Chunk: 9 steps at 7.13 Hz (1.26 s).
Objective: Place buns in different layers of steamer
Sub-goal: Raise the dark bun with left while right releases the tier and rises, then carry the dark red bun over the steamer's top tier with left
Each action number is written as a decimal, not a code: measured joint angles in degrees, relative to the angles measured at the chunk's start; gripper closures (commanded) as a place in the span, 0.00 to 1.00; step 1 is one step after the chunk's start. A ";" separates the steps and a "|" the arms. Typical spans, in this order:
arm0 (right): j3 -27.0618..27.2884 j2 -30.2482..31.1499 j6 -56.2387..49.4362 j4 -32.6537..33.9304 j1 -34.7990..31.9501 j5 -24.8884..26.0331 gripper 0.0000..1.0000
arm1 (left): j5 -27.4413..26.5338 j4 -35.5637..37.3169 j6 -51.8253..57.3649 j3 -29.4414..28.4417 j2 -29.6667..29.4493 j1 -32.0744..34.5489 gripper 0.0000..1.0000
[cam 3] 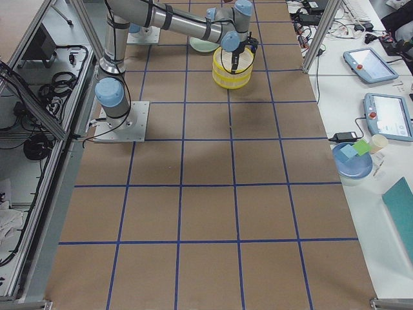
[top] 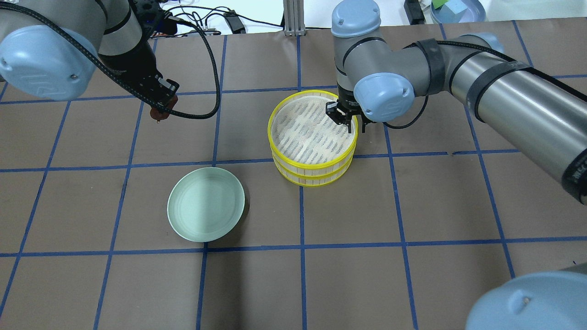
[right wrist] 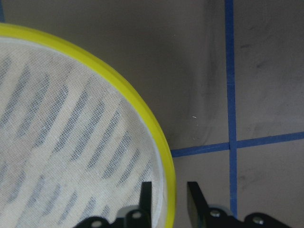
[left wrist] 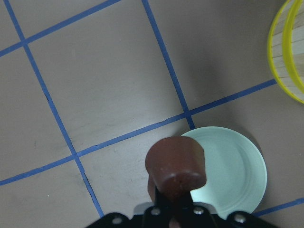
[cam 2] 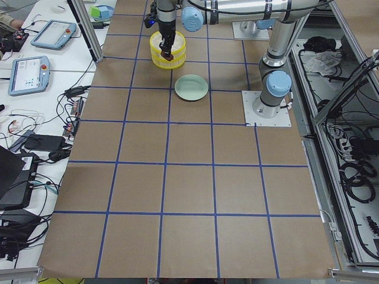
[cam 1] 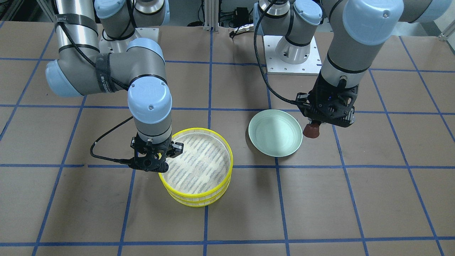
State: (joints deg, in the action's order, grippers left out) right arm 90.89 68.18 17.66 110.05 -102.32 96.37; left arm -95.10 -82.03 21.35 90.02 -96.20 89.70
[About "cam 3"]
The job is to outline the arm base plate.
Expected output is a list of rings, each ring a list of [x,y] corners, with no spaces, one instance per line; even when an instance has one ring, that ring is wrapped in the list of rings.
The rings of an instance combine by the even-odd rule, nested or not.
[[[149,101],[133,101],[125,122],[123,119],[107,118],[103,108],[99,117],[105,118],[96,125],[93,142],[98,143],[128,143],[144,142],[146,126],[150,109]]]
[[[135,24],[130,25],[127,45],[157,45],[159,43],[161,29],[150,26],[143,28]]]

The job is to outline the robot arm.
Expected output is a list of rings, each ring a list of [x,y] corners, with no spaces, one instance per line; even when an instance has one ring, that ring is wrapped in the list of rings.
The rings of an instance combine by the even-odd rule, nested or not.
[[[110,129],[128,126],[132,106],[125,90],[126,47],[153,45],[163,32],[171,31],[200,42],[216,44],[231,55],[230,74],[238,74],[241,54],[256,52],[257,40],[252,37],[250,20],[252,3],[236,1],[233,6],[213,7],[201,17],[157,1],[105,1],[106,38],[99,58],[95,95]]]
[[[232,7],[209,8],[204,17],[166,3],[138,1],[137,4],[139,8],[131,20],[131,33],[159,28],[219,44],[227,52],[233,52],[248,39],[252,15],[250,1],[236,1]]]

